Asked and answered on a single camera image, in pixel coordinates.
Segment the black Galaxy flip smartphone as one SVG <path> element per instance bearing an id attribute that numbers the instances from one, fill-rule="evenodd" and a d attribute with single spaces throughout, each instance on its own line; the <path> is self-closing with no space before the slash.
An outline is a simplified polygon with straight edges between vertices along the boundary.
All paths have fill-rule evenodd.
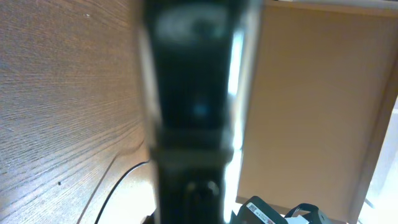
<path id="1" fill-rule="evenodd" d="M 238 192 L 262 1 L 141 3 L 154 223 L 229 223 Z"/>

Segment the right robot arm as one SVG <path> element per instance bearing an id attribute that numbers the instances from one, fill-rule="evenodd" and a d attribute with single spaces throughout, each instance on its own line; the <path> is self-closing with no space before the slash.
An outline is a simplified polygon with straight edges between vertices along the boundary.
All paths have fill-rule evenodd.
<path id="1" fill-rule="evenodd" d="M 315 205 L 298 204 L 282 216 L 258 196 L 253 196 L 232 213 L 231 224 L 332 224 Z"/>

